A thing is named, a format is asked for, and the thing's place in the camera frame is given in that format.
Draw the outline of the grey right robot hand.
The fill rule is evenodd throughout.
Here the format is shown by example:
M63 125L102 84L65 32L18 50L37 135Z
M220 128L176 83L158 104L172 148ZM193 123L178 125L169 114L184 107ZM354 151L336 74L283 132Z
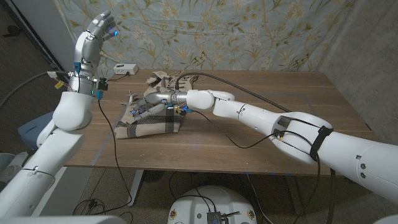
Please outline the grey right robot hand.
M131 114L134 121L155 115L166 110L168 107L182 105L187 100L186 91L169 91L163 93L150 93L136 100L133 104Z

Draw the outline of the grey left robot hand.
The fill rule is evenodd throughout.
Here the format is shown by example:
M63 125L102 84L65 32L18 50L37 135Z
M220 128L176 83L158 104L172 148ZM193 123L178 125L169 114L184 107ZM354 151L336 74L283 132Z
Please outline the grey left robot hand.
M108 76L100 75L97 69L104 42L117 35L116 23L109 10L97 15L80 34L75 45L74 71L68 81L70 91L93 95L95 90L108 89Z

